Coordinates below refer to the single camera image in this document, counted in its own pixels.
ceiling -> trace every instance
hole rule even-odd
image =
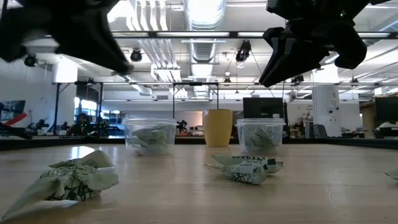
[[[169,0],[166,3],[169,30],[185,30],[184,11],[182,10],[183,1]],[[270,27],[283,27],[285,20],[267,12],[265,3],[265,1],[255,0],[227,0],[226,14],[221,30],[265,31]],[[123,13],[120,13],[120,15],[122,16],[110,23],[112,31],[129,30]],[[380,4],[377,7],[369,6],[354,21],[357,31],[377,32],[389,24],[398,21],[398,0]],[[243,68],[236,68],[234,61],[234,54],[242,42],[241,39],[227,39],[226,43],[218,44],[216,63],[219,65],[214,65],[213,67],[212,81],[217,80],[222,82],[225,72],[231,73],[232,82],[236,81],[236,76],[238,76],[238,82],[254,82],[259,78],[271,57],[272,48],[264,40],[253,39],[250,41],[252,55],[246,60]],[[130,51],[134,47],[140,47],[138,41],[134,39],[119,39],[118,44],[122,49]],[[55,47],[57,44],[50,39],[40,39],[30,42],[29,46],[35,47],[37,52],[51,52],[51,47]],[[190,73],[188,46],[181,43],[181,39],[172,39],[172,47],[177,63],[181,68],[181,76],[182,78],[187,78]],[[40,55],[46,60],[50,60],[52,56],[52,54]],[[120,82],[120,79],[110,75],[111,71],[107,68],[84,62],[77,58],[74,58],[74,61],[80,65],[80,78],[93,77],[98,82]],[[398,62],[398,40],[381,40],[368,48],[366,60],[358,68],[355,70],[339,69],[339,79],[340,81],[347,81],[352,77],[360,76],[362,77],[360,79],[361,82],[378,82],[381,80],[396,82],[398,81],[398,66],[394,66],[396,62]],[[144,54],[142,62],[134,63],[134,79],[141,82],[153,82],[154,80],[150,75],[151,64]],[[374,74],[367,77],[365,74],[369,72],[374,72]],[[373,86],[367,86],[364,89],[372,90],[373,88]],[[134,90],[131,86],[112,86],[111,89],[115,91]],[[341,87],[341,89],[349,90],[350,87]]]

monitor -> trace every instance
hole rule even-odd
[[[398,121],[398,97],[377,97],[375,103],[378,121]]]
[[[243,98],[244,118],[272,118],[273,114],[285,117],[282,98]]]

clear plastic container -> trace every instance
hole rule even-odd
[[[282,144],[282,118],[244,118],[237,120],[239,145],[247,153],[272,152]]]
[[[126,149],[140,156],[170,154],[175,141],[176,119],[135,118],[124,122]]]

wooden table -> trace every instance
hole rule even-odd
[[[45,170],[95,149],[118,166],[120,184],[86,202],[42,202],[6,223],[398,223],[398,151],[284,145],[285,167],[262,185],[232,182],[212,154],[239,146],[175,146],[173,156],[134,157],[124,146],[87,145],[0,152],[0,210]]]

